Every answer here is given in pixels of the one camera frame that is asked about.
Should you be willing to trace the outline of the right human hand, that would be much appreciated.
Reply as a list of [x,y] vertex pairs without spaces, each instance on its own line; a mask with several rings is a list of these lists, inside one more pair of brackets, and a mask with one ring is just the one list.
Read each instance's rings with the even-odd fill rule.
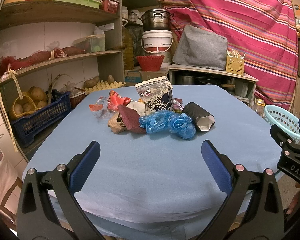
[[295,187],[297,189],[299,189],[299,191],[295,194],[295,196],[293,197],[292,201],[290,202],[290,205],[287,208],[286,214],[290,215],[294,208],[297,206],[298,201],[299,201],[299,196],[300,196],[300,184],[298,182],[296,182]]

